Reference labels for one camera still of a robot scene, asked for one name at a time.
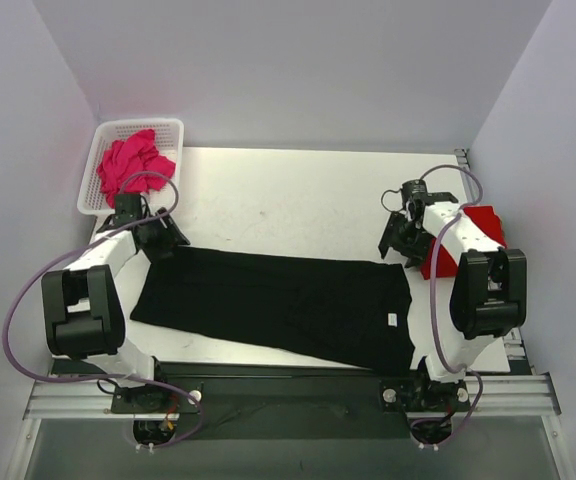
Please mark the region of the black t shirt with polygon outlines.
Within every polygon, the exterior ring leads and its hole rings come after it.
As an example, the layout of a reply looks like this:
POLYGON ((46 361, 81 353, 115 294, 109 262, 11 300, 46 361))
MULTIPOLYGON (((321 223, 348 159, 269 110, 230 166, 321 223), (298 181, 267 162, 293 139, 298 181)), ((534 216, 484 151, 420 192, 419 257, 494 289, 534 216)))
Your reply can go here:
POLYGON ((131 317, 399 376, 411 302, 399 264, 180 247, 151 264, 131 317))

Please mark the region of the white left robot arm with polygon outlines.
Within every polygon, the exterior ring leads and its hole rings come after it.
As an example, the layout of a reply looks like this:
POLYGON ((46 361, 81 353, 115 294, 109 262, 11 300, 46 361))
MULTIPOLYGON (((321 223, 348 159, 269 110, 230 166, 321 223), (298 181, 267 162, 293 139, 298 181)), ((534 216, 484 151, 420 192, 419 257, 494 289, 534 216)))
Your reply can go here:
POLYGON ((126 319, 115 278, 139 253, 151 263, 168 259, 190 241, 162 207, 150 209, 139 194, 121 194, 87 249, 62 270, 44 274, 45 333, 55 356, 85 361, 116 374, 150 412, 170 399, 160 363, 126 338, 126 319))

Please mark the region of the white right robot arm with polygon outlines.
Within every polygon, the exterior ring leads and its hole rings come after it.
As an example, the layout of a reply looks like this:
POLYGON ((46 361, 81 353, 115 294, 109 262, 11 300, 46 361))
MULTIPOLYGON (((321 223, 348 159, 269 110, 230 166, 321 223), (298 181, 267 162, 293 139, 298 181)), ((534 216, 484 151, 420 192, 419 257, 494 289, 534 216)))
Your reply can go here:
POLYGON ((450 192, 431 192, 422 179, 398 189, 401 207, 391 211, 378 251, 394 250, 407 267, 429 267, 430 334, 422 350, 427 374, 411 383, 416 404, 433 408, 496 339, 522 326, 527 307, 527 259, 480 228, 478 207, 460 204, 450 192), (437 301, 439 256, 447 253, 456 274, 447 313, 437 301))

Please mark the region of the pink t shirt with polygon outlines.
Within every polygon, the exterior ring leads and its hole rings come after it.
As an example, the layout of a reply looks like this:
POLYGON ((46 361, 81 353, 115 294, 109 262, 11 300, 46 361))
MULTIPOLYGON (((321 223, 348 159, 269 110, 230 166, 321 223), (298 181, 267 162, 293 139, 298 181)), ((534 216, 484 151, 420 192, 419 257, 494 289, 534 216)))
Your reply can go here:
POLYGON ((101 181, 100 191, 106 203, 115 207, 115 196, 124 187, 124 193, 149 193, 160 191, 167 185, 163 178, 136 173, 151 171, 171 179, 175 163, 162 155, 157 148, 154 129, 142 129, 126 140, 115 140, 104 151, 96 172, 101 181))

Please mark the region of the red folded t shirt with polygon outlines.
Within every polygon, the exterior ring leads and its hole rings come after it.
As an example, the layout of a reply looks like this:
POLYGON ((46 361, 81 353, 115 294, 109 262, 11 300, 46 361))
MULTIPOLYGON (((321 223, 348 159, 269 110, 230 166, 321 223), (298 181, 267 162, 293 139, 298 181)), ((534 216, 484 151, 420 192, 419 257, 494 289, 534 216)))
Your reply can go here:
POLYGON ((431 276, 431 256, 436 237, 457 213, 461 214, 458 222, 444 234, 441 240, 436 269, 438 278, 456 276, 462 252, 471 249, 492 252, 507 247, 501 219, 492 206, 470 206, 458 210, 458 205, 450 202, 430 205, 424 211, 422 222, 423 229, 430 234, 427 258, 420 267, 421 275, 425 280, 429 280, 431 276))

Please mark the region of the white plastic basket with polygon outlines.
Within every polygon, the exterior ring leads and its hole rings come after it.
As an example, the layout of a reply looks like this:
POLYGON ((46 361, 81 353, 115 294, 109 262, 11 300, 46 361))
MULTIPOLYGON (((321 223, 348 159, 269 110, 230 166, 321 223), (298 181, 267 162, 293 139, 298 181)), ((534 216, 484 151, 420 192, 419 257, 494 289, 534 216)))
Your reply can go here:
POLYGON ((95 131, 77 208, 84 215, 112 213, 119 193, 167 206, 179 184, 184 125, 174 118, 109 121, 95 131))

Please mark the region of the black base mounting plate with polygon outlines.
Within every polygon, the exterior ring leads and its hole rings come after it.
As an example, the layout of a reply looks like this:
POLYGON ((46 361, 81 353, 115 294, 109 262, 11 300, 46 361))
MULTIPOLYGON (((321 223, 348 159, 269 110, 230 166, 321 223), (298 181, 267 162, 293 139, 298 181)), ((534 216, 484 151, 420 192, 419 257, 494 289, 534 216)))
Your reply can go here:
POLYGON ((133 416, 140 443, 192 440, 385 440, 441 442, 470 408, 464 381, 426 373, 167 363, 160 375, 178 393, 112 381, 102 392, 113 414, 133 416))

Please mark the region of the aluminium frame rail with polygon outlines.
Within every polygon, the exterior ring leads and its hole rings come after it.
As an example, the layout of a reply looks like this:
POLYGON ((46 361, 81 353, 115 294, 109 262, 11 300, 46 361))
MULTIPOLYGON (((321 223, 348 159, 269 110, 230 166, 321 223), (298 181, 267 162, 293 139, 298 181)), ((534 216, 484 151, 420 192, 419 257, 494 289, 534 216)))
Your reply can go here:
MULTIPOLYGON (((482 377, 484 390, 474 409, 478 417, 558 416, 561 407, 548 375, 482 377)), ((165 412, 129 411, 112 407, 113 399, 92 383, 38 384, 28 401, 26 419, 162 419, 165 412)))

